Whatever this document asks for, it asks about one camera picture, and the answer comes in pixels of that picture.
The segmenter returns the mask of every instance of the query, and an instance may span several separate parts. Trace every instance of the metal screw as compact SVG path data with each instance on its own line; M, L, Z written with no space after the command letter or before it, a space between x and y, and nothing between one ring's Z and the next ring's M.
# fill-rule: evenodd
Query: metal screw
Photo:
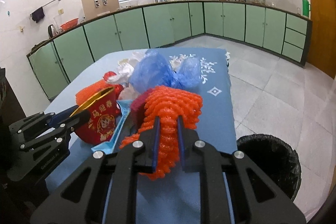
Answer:
M205 146L205 142L201 140L195 141L195 146L198 148L203 148Z
M95 158L95 159L101 159L103 157L104 153L102 151L95 151L93 152L92 156Z
M242 158L244 158L244 156L245 156L245 154L244 154L244 152L242 152L242 151L236 151L235 153L234 153L234 155L235 155L235 157L237 158L237 159L242 159Z
M135 142L133 142L133 147L135 147L135 148L140 148L140 147L142 147L143 146L143 142L142 141L135 141Z

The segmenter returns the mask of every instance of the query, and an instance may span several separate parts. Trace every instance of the towel rack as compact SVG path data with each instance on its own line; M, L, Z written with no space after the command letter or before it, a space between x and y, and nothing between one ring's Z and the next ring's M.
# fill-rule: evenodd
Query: towel rack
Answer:
M50 3L54 2L54 1L56 1L56 0L52 0L52 1L50 1L50 2L48 2L47 4L43 5L42 7L47 6L48 4L50 4Z

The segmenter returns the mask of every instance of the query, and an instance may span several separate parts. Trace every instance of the orange door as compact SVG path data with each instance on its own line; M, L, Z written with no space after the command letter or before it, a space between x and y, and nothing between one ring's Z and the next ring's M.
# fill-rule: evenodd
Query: orange door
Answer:
M332 78L336 75L336 0L311 0L313 21L308 62Z

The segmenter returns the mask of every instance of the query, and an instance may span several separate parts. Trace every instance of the countertop edge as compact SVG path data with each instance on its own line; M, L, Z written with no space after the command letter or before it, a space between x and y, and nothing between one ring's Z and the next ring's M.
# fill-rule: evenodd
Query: countertop edge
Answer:
M102 15L102 16L99 16L99 17L95 17L93 19L90 19L88 21L80 23L80 24L76 25L75 27L73 27L73 28L71 28L69 30L66 30L63 33L60 33L59 35L56 35L56 36L54 36L54 37L52 37L52 38L50 38L48 40L45 40L45 41L40 42L39 44L35 45L34 47L32 47L31 51L26 56L27 56L27 58L29 58L38 49L40 49L41 47L47 45L48 43L52 42L55 38L58 38L61 35L67 33L67 32L70 32L70 31L72 31L72 30L74 30L76 28L80 28L80 27L82 27L82 26L84 26L84 25L86 25L88 23L91 23L93 21L96 21L96 20L99 20L99 19L102 19L102 18L105 18L105 17L108 17L108 16L112 16L112 15L115 15L115 14L118 14L118 13L122 13L122 12L126 12L126 11L129 11L129 10L141 9L141 8L145 8L145 7L149 7L149 6L164 5L164 4L173 4L173 3L189 3L189 2L204 2L204 3L217 2L217 3L237 3L237 4L253 5L253 6L258 6L258 7L263 7L263 8L269 8L269 9L272 9L272 10L277 10L277 11L280 11L280 12L283 12L283 13L287 13L287 14L299 17L299 18L307 20L307 21L311 21L308 17L301 16L301 15L298 15L298 14L295 14L293 12L289 12L289 11L286 11L286 10L282 10L280 8L277 8L277 7L271 7L271 6L267 6L267 5L263 5L263 4L259 4L259 3L249 3L249 2L244 2L244 1L233 1L233 0L230 0L230 1L219 1L219 0L181 0L181 1L171 1L171 2L149 3L149 4L138 5L138 6L134 6L134 7L131 7L131 8L122 9L122 10L117 10L115 12L108 13L108 14L105 14L105 15Z

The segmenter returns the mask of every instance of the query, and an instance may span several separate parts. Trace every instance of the drawer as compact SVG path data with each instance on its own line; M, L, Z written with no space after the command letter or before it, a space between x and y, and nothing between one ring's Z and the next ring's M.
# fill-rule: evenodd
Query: drawer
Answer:
M307 33L307 21L302 18L287 14L287 25L286 26L300 33L303 33L303 34Z
M293 44L299 48L305 47L306 36L302 33L286 28L285 42Z
M287 56L297 62L301 62L302 52L303 50L296 46L286 42L283 44L282 55Z

